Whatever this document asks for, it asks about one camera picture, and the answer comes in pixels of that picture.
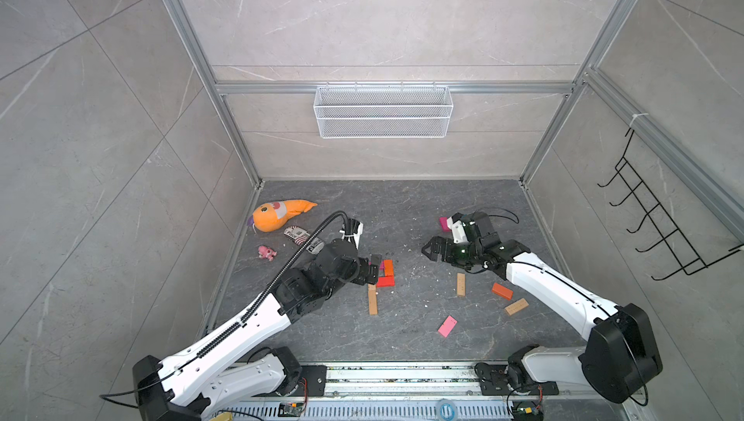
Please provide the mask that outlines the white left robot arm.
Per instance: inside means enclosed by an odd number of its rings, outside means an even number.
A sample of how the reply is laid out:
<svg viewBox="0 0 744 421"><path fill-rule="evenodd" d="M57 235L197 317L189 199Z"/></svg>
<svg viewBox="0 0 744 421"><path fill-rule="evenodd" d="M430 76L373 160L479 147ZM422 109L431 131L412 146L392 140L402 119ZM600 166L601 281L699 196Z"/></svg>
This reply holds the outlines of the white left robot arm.
<svg viewBox="0 0 744 421"><path fill-rule="evenodd" d="M296 251L265 289L244 310L203 339L164 359L147 355L133 368L129 405L143 420L212 420L239 401L302 386L302 366L288 347L267 349L252 363L240 358L298 320L323 307L345 285L374 285L381 256L362 258L358 244L363 224L343 211L332 213L310 235L334 220L340 237L325 244L304 264Z"/></svg>

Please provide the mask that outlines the red block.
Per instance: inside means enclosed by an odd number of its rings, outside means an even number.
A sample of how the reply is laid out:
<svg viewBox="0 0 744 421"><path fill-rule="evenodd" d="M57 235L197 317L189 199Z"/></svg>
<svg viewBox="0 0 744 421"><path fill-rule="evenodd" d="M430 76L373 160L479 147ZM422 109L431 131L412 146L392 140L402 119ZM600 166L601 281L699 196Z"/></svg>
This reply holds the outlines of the red block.
<svg viewBox="0 0 744 421"><path fill-rule="evenodd" d="M378 289L380 287L394 287L395 286L395 277L393 277L393 276L381 277L381 278L378 279L376 285L377 285Z"/></svg>

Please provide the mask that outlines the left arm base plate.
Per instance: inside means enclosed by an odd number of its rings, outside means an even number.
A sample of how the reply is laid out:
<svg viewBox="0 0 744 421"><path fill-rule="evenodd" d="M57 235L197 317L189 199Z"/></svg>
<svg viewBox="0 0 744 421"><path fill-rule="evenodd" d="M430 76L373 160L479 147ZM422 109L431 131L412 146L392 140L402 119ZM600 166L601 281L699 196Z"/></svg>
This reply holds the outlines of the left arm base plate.
<svg viewBox="0 0 744 421"><path fill-rule="evenodd" d="M323 397L327 386L328 366L305 365L291 372L278 393L281 396Z"/></svg>

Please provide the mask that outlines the dark orange block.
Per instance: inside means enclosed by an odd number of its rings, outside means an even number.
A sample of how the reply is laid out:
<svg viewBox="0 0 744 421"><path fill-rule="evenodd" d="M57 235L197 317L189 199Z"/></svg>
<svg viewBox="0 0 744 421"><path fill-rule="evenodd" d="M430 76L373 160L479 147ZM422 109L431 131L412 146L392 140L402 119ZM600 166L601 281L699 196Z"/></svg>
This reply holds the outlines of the dark orange block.
<svg viewBox="0 0 744 421"><path fill-rule="evenodd" d="M503 285L494 284L491 291L506 300L513 299L513 291L511 289L508 289L507 287L504 287Z"/></svg>

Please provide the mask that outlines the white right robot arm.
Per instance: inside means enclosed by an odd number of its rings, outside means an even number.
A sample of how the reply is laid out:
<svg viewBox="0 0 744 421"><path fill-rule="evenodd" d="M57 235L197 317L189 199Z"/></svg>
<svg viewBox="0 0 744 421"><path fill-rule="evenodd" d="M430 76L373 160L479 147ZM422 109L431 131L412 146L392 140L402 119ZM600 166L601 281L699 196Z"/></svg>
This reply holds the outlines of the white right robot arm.
<svg viewBox="0 0 744 421"><path fill-rule="evenodd" d="M435 236L422 247L427 258L469 274L496 274L550 307L585 341L583 347L527 345L513 353L503 374L510 394L564 382L621 404L661 374L661 353L642 308L617 305L576 284L522 243L502 239L484 212L456 213L447 225L451 237Z"/></svg>

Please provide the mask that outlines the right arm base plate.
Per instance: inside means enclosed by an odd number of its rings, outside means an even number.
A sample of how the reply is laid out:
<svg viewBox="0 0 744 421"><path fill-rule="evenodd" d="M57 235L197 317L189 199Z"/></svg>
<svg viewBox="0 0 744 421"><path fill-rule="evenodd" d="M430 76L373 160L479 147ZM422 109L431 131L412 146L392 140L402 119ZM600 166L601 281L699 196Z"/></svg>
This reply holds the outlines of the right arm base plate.
<svg viewBox="0 0 744 421"><path fill-rule="evenodd" d="M484 396L559 394L556 382L536 382L519 364L479 362L474 371Z"/></svg>

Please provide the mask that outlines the magenta block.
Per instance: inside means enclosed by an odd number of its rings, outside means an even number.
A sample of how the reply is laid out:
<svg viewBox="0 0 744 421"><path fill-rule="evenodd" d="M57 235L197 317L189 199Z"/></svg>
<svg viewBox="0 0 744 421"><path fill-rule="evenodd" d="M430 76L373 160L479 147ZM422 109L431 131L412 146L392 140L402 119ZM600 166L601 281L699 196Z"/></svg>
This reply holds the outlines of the magenta block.
<svg viewBox="0 0 744 421"><path fill-rule="evenodd" d="M440 217L439 224L443 232L451 232L451 220L449 218Z"/></svg>

